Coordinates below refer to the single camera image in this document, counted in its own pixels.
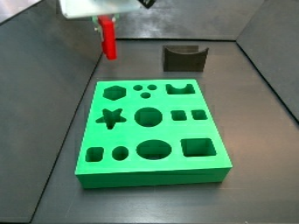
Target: green foam block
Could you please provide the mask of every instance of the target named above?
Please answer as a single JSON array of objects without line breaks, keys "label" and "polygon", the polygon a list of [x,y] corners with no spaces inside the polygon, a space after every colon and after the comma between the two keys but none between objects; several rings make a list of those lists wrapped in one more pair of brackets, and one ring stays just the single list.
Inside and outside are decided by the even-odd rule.
[{"label": "green foam block", "polygon": [[84,188],[220,182],[231,167],[196,80],[98,83],[75,171]]}]

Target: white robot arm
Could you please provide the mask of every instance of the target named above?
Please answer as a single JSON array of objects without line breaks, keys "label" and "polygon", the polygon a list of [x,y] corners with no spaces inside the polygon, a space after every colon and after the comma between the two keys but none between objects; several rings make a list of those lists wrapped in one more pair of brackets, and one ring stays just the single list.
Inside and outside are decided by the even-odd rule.
[{"label": "white robot arm", "polygon": [[148,9],[155,0],[60,0],[66,18],[86,18],[138,11],[142,5]]}]

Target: rectangular hole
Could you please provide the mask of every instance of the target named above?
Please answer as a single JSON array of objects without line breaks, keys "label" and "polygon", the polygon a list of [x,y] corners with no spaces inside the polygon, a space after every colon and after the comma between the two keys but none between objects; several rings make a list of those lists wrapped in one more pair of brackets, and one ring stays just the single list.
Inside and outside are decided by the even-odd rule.
[{"label": "rectangular hole", "polygon": [[216,151],[210,138],[191,138],[182,140],[183,155],[188,157],[215,156]]},{"label": "rectangular hole", "polygon": [[207,120],[208,119],[206,112],[202,109],[192,110],[191,115],[192,115],[194,120]]},{"label": "rectangular hole", "polygon": [[103,159],[104,149],[102,147],[88,148],[86,161],[87,162],[99,162]]},{"label": "rectangular hole", "polygon": [[172,119],[175,121],[186,121],[187,120],[187,116],[183,110],[174,110],[172,111]]}]

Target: star-shaped hole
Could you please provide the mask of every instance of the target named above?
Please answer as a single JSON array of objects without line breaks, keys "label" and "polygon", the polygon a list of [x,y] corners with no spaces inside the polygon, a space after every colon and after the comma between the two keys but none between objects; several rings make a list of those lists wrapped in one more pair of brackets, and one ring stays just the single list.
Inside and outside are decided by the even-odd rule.
[{"label": "star-shaped hole", "polygon": [[127,119],[120,115],[122,111],[122,108],[116,109],[115,111],[103,109],[103,116],[96,120],[96,123],[106,123],[107,129],[112,130],[116,123],[124,123],[127,121]]}]

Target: small circular hole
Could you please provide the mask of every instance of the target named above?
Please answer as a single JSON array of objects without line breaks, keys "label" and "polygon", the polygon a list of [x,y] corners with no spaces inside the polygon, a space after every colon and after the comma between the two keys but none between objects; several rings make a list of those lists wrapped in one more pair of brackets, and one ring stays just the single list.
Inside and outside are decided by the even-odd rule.
[{"label": "small circular hole", "polygon": [[142,97],[143,97],[144,99],[148,99],[148,98],[151,97],[151,94],[148,94],[148,93],[142,93]]},{"label": "small circular hole", "polygon": [[148,88],[150,90],[156,90],[156,85],[150,85],[147,88]]},{"label": "small circular hole", "polygon": [[135,89],[135,91],[140,91],[140,90],[143,90],[143,86],[135,85],[134,89]]},{"label": "small circular hole", "polygon": [[116,161],[122,161],[127,159],[128,156],[128,149],[127,147],[119,146],[114,149],[112,157]]}]

